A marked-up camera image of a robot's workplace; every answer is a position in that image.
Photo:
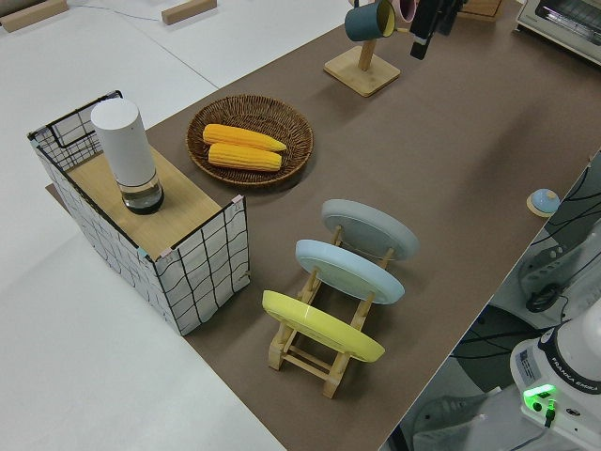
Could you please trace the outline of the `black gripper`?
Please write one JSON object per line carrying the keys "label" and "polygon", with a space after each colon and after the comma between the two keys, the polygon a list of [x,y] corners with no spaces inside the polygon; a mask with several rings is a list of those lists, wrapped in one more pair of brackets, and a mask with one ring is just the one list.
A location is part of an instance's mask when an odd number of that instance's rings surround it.
{"label": "black gripper", "polygon": [[433,34],[438,32],[449,35],[456,16],[463,7],[463,0],[420,1],[420,17],[415,16],[410,28],[410,33],[413,35],[410,55],[417,59],[424,59]]}

